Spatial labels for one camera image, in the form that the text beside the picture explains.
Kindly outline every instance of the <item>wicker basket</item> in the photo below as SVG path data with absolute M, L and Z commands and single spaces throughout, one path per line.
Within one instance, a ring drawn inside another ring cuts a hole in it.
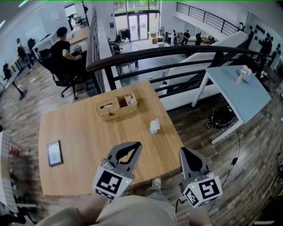
M 96 114 L 101 121 L 137 110 L 137 100 L 133 93 L 125 93 L 96 103 Z

